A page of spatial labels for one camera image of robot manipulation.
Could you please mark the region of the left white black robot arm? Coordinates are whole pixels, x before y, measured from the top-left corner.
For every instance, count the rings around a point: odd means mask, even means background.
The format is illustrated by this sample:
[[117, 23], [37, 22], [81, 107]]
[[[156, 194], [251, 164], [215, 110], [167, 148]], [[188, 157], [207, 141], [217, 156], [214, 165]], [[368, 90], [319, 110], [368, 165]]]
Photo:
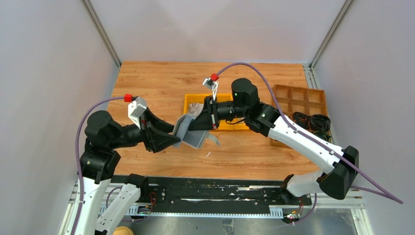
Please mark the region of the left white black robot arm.
[[84, 153], [78, 155], [78, 205], [70, 219], [69, 235], [111, 235], [135, 202], [154, 205], [157, 194], [151, 191], [149, 179], [130, 174], [120, 192], [102, 215], [99, 209], [104, 194], [111, 183], [121, 156], [118, 148], [134, 147], [143, 143], [146, 150], [158, 153], [177, 144], [174, 126], [149, 110], [129, 114], [133, 124], [122, 126], [113, 120], [109, 112], [100, 110], [86, 119]]

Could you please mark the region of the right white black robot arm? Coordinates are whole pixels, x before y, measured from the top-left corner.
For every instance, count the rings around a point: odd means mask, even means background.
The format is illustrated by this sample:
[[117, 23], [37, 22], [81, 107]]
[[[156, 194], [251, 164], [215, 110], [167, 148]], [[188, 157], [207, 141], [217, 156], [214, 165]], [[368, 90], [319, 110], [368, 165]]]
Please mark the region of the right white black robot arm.
[[231, 91], [231, 101], [217, 102], [207, 96], [188, 130], [210, 131], [217, 129], [222, 120], [242, 118], [250, 130], [284, 143], [319, 167], [312, 173], [288, 175], [279, 189], [283, 203], [290, 205], [301, 196], [321, 192], [337, 200], [345, 199], [357, 176], [357, 149], [333, 145], [289, 120], [276, 107], [261, 102], [257, 87], [246, 78], [234, 80]]

